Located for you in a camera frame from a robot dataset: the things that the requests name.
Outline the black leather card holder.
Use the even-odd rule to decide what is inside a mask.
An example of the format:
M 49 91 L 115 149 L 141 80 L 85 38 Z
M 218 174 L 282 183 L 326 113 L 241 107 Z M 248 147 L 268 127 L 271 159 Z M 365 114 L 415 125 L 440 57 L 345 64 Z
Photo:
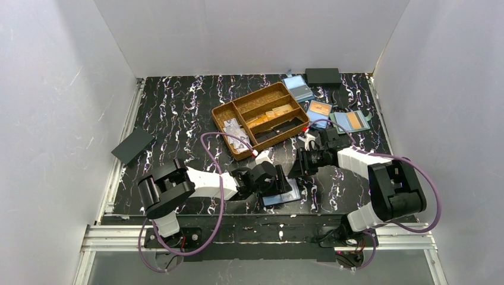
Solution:
M 260 202 L 264 207 L 285 204 L 288 202 L 298 201 L 301 199 L 300 190 L 296 179 L 287 179 L 291 190 L 278 195 L 273 195 L 269 197 L 261 197 Z

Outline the green card wallet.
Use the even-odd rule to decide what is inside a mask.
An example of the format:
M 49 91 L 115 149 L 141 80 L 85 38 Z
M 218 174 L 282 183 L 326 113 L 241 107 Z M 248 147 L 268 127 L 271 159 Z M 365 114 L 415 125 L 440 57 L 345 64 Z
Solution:
M 370 129 L 370 118 L 365 117 L 361 110 L 333 112 L 329 114 L 329 118 L 343 127 L 338 127 L 338 134 L 344 134 L 345 131 L 352 133 Z

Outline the dark grey card case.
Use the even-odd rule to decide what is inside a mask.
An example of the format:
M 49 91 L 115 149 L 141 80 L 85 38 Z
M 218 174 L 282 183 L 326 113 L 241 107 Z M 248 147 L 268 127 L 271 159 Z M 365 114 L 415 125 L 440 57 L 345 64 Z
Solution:
M 121 163 L 130 164 L 155 140 L 155 137 L 142 128 L 136 128 L 121 141 L 112 151 Z

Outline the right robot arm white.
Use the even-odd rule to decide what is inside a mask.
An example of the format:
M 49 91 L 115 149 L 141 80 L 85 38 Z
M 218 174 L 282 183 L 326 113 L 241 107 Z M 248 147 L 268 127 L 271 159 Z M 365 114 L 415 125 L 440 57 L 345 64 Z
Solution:
M 370 202 L 342 218 L 341 236 L 420 213 L 427 207 L 412 166 L 397 159 L 364 154 L 345 140 L 326 141 L 322 146 L 311 141 L 309 148 L 299 148 L 288 177 L 315 175 L 325 166 L 349 170 L 369 182 Z

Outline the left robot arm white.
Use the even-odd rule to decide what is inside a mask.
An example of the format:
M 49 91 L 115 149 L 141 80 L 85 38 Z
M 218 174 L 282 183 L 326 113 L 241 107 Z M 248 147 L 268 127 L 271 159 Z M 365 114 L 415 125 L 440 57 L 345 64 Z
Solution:
M 220 175 L 193 169 L 174 159 L 141 178 L 137 186 L 145 215 L 156 223 L 163 238 L 180 231 L 176 209 L 189 198 L 242 201 L 255 195 L 264 207 L 300 199 L 295 179 L 287 178 L 281 165 L 268 160 Z

